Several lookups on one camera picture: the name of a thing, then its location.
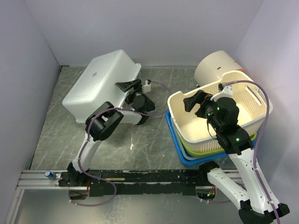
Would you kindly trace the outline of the white translucent plastic bin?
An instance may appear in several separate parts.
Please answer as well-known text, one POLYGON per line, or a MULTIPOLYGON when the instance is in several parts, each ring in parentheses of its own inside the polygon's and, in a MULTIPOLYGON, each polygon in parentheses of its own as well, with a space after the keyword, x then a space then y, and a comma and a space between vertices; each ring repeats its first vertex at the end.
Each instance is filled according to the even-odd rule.
POLYGON ((91 60, 66 97, 63 106, 83 124, 103 103, 122 106, 126 93, 115 84, 134 81, 141 65, 120 49, 91 60))

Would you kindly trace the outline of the cream perforated basket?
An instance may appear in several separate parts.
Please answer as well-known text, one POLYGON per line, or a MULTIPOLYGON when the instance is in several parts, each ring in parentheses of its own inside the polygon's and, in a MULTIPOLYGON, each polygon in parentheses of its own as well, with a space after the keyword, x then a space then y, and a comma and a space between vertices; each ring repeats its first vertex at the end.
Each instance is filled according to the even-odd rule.
POLYGON ((168 107, 183 146, 196 154, 221 151, 217 133, 241 127, 253 136, 273 111, 261 88, 238 70, 190 92, 175 92, 168 98, 168 107))

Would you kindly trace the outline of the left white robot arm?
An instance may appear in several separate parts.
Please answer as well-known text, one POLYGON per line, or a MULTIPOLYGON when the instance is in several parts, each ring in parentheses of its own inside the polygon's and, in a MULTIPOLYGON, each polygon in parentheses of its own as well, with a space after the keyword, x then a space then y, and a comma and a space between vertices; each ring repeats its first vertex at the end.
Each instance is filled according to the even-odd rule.
POLYGON ((110 101, 100 104, 85 120, 85 141, 82 144, 83 152, 78 153, 77 158, 69 163, 67 174, 69 179, 67 183, 74 183, 76 186, 82 186, 87 181, 89 166, 95 152, 101 142, 111 136, 120 123, 133 125, 142 125, 149 118, 148 112, 156 109, 155 103, 145 94, 151 91, 151 81, 145 81, 142 85, 140 79, 129 82, 118 82, 115 84, 123 93, 129 92, 121 101, 131 105, 131 109, 123 111, 117 110, 110 101))

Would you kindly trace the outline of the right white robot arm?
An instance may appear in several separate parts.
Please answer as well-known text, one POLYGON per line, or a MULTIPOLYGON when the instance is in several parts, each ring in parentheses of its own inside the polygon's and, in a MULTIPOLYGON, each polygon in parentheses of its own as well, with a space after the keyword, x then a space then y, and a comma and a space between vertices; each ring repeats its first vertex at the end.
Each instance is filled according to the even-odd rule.
POLYGON ((238 125, 236 102, 229 97, 213 101, 212 95, 202 90, 183 102, 186 112, 200 105, 195 115, 206 119, 208 126, 215 130, 219 145, 236 166, 245 187, 241 188, 227 177, 213 161, 200 166, 203 171, 198 174, 199 182, 205 186, 213 184, 221 190, 236 206, 244 224, 279 223, 290 209, 271 192, 254 156, 255 145, 247 131, 238 125))

